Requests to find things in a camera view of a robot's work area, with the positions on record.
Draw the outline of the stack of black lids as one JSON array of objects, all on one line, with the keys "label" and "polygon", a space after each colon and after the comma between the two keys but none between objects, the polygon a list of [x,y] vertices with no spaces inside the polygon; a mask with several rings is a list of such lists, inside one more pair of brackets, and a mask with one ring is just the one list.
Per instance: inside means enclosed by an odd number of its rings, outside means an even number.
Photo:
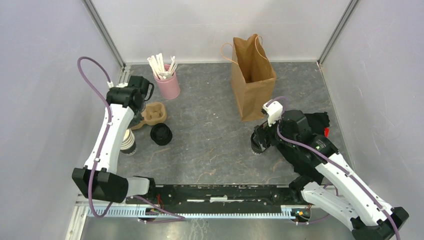
[{"label": "stack of black lids", "polygon": [[150,138],[159,146],[169,144],[173,138],[171,129],[165,123],[158,123],[150,130]]}]

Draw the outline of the black paper coffee cup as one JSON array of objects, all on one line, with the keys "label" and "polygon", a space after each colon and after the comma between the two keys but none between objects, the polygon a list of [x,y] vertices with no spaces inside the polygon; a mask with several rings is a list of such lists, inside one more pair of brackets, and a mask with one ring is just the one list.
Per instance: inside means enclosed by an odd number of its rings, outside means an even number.
[{"label": "black paper coffee cup", "polygon": [[256,134],[254,132],[252,133],[250,137],[250,145],[251,145],[252,152],[255,155],[261,155],[267,150],[266,147],[263,147],[260,143],[257,142]]}]

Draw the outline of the brown paper bag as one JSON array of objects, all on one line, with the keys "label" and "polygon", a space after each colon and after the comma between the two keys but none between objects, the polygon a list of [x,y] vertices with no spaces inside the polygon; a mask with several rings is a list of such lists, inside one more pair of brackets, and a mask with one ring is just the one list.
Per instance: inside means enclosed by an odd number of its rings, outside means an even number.
[{"label": "brown paper bag", "polygon": [[263,48],[263,38],[254,33],[247,39],[234,37],[220,47],[220,54],[231,62],[230,84],[242,122],[262,119],[277,79]]}]

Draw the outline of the stack of paper cups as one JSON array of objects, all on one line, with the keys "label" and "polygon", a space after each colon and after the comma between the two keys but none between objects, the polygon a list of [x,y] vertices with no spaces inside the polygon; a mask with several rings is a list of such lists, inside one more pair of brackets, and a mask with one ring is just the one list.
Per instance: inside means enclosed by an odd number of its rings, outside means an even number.
[{"label": "stack of paper cups", "polygon": [[137,151],[135,136],[131,129],[127,129],[120,146],[120,152],[126,155],[133,155]]}]

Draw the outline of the pink straw holder cup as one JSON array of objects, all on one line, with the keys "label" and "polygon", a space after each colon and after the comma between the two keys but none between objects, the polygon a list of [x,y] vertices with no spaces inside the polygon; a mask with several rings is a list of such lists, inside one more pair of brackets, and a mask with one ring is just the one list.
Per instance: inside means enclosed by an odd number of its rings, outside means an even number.
[{"label": "pink straw holder cup", "polygon": [[160,93],[163,98],[167,100],[175,99],[179,96],[181,89],[177,79],[177,73],[174,72],[172,77],[167,77],[166,79],[159,78],[157,71],[153,71],[153,77],[156,81],[156,84],[160,90]]}]

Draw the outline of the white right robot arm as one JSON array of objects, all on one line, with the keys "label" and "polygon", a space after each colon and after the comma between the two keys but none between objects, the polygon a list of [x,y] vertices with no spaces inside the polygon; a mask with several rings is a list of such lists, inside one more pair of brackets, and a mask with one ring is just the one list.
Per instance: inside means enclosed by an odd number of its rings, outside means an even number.
[{"label": "white right robot arm", "polygon": [[400,238],[409,218],[403,207],[393,207],[372,191],[328,139],[326,112],[289,110],[275,122],[254,127],[252,150],[262,154],[276,147],[298,177],[290,183],[289,199],[307,202],[339,220],[356,240]]}]

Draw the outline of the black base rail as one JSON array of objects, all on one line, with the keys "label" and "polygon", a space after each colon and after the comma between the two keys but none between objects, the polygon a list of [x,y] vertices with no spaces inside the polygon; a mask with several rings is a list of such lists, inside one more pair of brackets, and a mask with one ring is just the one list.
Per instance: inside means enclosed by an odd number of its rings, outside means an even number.
[{"label": "black base rail", "polygon": [[175,214],[276,214],[306,206],[299,193],[277,184],[163,184],[143,196]]}]

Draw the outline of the brown cardboard cup carrier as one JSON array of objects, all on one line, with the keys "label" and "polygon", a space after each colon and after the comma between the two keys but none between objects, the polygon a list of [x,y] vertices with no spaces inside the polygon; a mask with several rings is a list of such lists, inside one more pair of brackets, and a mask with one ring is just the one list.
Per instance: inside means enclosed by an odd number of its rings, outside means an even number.
[{"label": "brown cardboard cup carrier", "polygon": [[138,130],[144,125],[154,126],[164,123],[167,119],[167,110],[162,102],[152,102],[146,105],[145,110],[141,113],[142,120],[140,123],[132,126],[131,130]]}]

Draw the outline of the red small object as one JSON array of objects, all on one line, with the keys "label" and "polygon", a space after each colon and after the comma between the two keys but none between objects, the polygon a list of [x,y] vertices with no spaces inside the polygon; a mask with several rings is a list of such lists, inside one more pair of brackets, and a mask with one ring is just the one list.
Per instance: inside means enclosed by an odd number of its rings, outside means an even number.
[{"label": "red small object", "polygon": [[330,133],[330,129],[328,127],[326,127],[324,129],[324,136],[327,138],[329,136],[329,133]]}]

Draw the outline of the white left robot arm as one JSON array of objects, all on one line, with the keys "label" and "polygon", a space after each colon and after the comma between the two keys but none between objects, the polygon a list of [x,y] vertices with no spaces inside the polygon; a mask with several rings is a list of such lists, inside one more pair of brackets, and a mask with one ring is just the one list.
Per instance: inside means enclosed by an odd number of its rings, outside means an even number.
[{"label": "white left robot arm", "polygon": [[148,177],[117,175],[119,153],[132,154],[137,148],[131,127],[141,121],[145,102],[153,91],[153,83],[142,76],[131,76],[127,83],[108,90],[96,143],[84,166],[75,168],[71,175],[85,198],[122,203],[137,195],[145,204],[156,200],[157,190],[150,186]]}]

